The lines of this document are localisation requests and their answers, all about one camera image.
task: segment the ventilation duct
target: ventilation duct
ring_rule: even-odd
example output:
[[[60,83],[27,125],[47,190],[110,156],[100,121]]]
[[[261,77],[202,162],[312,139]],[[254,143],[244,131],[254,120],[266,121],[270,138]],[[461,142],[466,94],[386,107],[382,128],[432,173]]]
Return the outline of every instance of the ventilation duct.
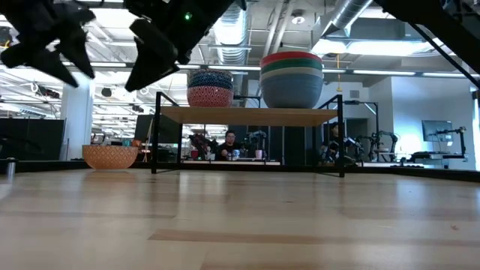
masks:
[[[247,11],[242,10],[236,3],[230,5],[213,29],[218,45],[247,46]],[[217,53],[222,65],[245,65],[248,51],[245,48],[221,48],[217,49]]]
[[[335,9],[327,14],[328,22],[322,31],[322,37],[345,29],[345,35],[350,36],[349,27],[368,8],[373,0],[338,0]]]

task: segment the white column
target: white column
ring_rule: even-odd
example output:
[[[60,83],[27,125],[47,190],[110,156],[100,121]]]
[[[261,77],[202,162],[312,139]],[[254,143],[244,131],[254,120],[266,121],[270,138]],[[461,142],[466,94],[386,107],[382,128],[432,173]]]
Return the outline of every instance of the white column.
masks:
[[[63,87],[60,117],[65,120],[61,158],[82,158],[82,146],[90,144],[95,83],[83,73],[74,73],[78,88]]]

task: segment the green led light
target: green led light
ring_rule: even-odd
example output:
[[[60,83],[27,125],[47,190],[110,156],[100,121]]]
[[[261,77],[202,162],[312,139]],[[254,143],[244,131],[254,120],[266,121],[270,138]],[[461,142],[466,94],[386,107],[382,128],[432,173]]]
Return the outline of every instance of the green led light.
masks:
[[[187,12],[184,17],[186,20],[190,20],[192,18],[192,13]]]

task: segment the wooden tabletop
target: wooden tabletop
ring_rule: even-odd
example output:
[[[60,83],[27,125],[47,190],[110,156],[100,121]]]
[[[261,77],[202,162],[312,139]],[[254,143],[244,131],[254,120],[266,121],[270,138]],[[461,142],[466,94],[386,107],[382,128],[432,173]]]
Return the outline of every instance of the wooden tabletop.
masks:
[[[334,109],[257,109],[257,108],[161,108],[162,115],[183,124],[262,125],[311,127],[335,117]]]

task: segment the computer screen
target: computer screen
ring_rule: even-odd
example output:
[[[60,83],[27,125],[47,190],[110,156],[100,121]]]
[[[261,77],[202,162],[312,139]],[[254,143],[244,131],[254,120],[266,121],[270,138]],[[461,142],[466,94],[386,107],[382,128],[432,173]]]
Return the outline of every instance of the computer screen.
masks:
[[[437,131],[451,131],[451,121],[424,120],[421,122],[424,142],[453,142],[453,134],[437,134]]]
[[[151,123],[151,132],[153,133],[153,115],[138,115],[135,127],[135,139],[143,142],[149,137]],[[172,119],[162,115],[160,117],[160,135],[159,143],[180,143],[179,142],[180,124]]]

